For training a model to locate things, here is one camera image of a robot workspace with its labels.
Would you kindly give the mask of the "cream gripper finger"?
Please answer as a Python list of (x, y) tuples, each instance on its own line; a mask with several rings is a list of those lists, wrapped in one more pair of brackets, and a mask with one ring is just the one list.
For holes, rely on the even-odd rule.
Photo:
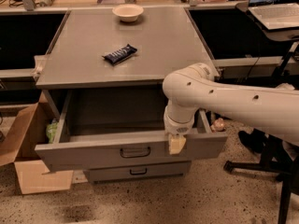
[(186, 138), (183, 135), (168, 135), (169, 153), (176, 155), (181, 152), (186, 144)]

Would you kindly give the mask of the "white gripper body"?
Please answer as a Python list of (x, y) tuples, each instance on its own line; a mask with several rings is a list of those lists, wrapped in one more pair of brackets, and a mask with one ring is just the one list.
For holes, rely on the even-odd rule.
[(164, 111), (165, 130), (172, 135), (185, 135), (194, 124), (194, 108), (167, 105)]

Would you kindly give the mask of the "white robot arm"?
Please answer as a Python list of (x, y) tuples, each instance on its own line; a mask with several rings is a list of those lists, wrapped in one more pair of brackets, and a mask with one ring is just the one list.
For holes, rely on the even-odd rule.
[(167, 75), (164, 127), (173, 137), (190, 132), (194, 114), (205, 109), (299, 146), (299, 90), (221, 84), (210, 68), (195, 63)]

